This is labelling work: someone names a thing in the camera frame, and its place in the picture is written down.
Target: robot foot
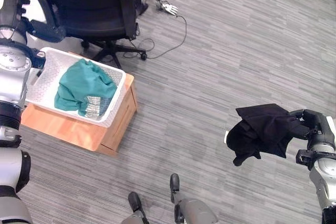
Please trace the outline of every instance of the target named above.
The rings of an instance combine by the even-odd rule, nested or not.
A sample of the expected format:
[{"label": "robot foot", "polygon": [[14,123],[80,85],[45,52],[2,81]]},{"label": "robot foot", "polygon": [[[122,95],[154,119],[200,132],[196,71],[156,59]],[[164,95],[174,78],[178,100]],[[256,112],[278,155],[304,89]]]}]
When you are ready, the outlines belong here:
[{"label": "robot foot", "polygon": [[139,195],[136,192],[131,192],[130,194],[128,194],[128,202],[132,208],[133,212],[136,211],[141,211],[141,213],[143,214],[143,218],[142,221],[144,224],[149,224],[146,215],[144,213],[144,211],[142,210],[142,204],[141,204],[141,200],[139,198]]},{"label": "robot foot", "polygon": [[170,176],[170,195],[172,203],[175,203],[174,193],[176,191],[180,191],[180,178],[178,177],[178,174],[174,173]]}]

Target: white plastic basket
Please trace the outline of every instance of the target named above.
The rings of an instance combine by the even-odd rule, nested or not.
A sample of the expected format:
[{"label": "white plastic basket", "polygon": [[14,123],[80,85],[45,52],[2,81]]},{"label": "white plastic basket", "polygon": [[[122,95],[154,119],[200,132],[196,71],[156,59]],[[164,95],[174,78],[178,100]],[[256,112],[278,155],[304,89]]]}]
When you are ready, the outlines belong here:
[{"label": "white plastic basket", "polygon": [[29,79],[27,81],[27,98],[26,101],[33,103],[37,106],[43,107],[47,110],[88,122],[91,124],[109,127],[113,122],[113,119],[118,111],[118,108],[125,95],[124,83],[126,79],[126,73],[120,69],[110,67],[94,61],[94,64],[103,69],[117,85],[117,90],[112,98],[110,105],[108,106],[105,114],[100,119],[94,120],[81,116],[78,111],[64,111],[55,108],[54,100],[58,90],[59,80],[63,74],[80,59],[89,59],[69,54],[54,48],[45,47],[41,51],[46,54],[46,63],[42,74],[37,77],[36,69],[30,71]]}]

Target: black office chair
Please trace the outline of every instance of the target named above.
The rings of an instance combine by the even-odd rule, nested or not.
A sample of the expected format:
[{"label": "black office chair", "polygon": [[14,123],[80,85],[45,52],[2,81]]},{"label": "black office chair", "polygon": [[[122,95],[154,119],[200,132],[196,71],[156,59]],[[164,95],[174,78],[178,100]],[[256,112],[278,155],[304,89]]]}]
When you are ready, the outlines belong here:
[{"label": "black office chair", "polygon": [[136,17],[143,8],[141,0],[47,1],[54,6],[56,24],[65,28],[68,37],[83,39],[84,48],[88,48],[89,43],[102,48],[93,60],[100,61],[111,55],[121,68],[116,52],[138,52],[142,60],[147,58],[145,50],[116,44],[118,39],[136,38],[139,31]]}]

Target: teal shirt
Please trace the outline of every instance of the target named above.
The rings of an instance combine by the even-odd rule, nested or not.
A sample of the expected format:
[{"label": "teal shirt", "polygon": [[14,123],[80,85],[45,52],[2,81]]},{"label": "teal shirt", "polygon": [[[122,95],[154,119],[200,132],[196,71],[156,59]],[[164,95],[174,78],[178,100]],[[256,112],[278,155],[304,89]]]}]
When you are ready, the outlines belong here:
[{"label": "teal shirt", "polygon": [[100,67],[81,59],[61,77],[55,96],[55,108],[78,110],[79,115],[85,116],[89,105],[87,96],[101,97],[101,106],[104,106],[99,110],[101,115],[106,111],[106,104],[112,100],[116,90],[116,84]]}]

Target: robot leg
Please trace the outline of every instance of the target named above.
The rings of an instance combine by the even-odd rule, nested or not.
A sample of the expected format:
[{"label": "robot leg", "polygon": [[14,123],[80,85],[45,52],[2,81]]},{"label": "robot leg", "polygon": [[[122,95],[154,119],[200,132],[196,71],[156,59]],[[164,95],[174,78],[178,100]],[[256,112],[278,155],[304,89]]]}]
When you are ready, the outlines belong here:
[{"label": "robot leg", "polygon": [[141,200],[139,195],[131,192],[128,195],[128,202],[133,210],[133,214],[127,219],[123,220],[121,224],[149,224],[146,215],[142,209]]},{"label": "robot leg", "polygon": [[27,184],[29,171],[28,153],[0,148],[0,223],[33,223],[26,205],[16,195]]},{"label": "robot leg", "polygon": [[181,224],[215,224],[218,222],[216,215],[207,204],[198,199],[186,198],[180,192],[180,179],[177,174],[172,174],[170,179],[171,200],[175,204],[175,222]]}]

